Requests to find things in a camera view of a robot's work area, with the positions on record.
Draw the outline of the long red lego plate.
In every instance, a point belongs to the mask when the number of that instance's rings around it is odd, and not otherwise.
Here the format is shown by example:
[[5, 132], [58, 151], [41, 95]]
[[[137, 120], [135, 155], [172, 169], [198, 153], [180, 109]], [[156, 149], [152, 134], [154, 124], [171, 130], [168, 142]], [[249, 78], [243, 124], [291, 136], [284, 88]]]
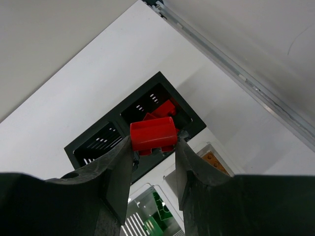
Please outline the long red lego plate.
[[171, 117], [131, 123], [130, 138], [132, 150], [141, 156], [150, 155], [155, 148], [162, 152], [172, 151], [178, 139]]

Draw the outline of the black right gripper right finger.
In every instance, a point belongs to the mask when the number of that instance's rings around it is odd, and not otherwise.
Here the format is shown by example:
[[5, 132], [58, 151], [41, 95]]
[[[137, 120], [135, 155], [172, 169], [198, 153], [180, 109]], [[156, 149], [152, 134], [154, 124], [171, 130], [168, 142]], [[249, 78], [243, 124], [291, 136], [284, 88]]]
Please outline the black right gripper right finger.
[[175, 148], [179, 209], [188, 236], [312, 236], [313, 176], [226, 175], [184, 140]]

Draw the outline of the long green lego brick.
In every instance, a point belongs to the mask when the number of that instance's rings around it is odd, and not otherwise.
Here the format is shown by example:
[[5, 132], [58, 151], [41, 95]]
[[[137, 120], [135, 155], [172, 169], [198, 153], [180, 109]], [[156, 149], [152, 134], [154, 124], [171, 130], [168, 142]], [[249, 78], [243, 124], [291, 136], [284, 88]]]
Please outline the long green lego brick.
[[156, 191], [153, 192], [153, 198], [157, 210], [144, 221], [143, 228], [150, 236], [162, 236], [169, 227], [167, 220], [171, 219], [173, 215]]

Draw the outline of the red curved lego brick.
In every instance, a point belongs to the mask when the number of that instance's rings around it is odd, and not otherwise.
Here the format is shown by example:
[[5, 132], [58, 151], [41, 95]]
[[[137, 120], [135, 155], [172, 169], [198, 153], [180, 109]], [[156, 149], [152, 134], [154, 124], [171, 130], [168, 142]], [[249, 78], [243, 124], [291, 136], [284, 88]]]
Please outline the red curved lego brick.
[[176, 107], [170, 100], [166, 100], [163, 104], [151, 112], [151, 115], [156, 118], [173, 117], [176, 114]]

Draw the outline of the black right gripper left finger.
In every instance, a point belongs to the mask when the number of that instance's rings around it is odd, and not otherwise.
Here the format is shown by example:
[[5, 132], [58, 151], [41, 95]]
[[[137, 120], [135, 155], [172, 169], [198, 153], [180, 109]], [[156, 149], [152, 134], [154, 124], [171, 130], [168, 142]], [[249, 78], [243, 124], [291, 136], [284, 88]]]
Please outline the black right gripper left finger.
[[105, 155], [62, 178], [1, 173], [1, 235], [119, 235], [126, 220], [133, 159], [130, 137], [125, 137]]

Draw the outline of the orange long lego plate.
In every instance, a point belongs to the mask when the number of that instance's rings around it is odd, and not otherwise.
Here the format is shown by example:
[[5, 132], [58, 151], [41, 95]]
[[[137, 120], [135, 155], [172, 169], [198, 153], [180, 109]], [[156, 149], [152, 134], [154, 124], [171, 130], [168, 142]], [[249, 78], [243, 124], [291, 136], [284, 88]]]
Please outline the orange long lego plate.
[[202, 155], [201, 158], [205, 160], [207, 163], [209, 163], [211, 166], [216, 168], [217, 170], [225, 173], [228, 176], [231, 176], [212, 151]]

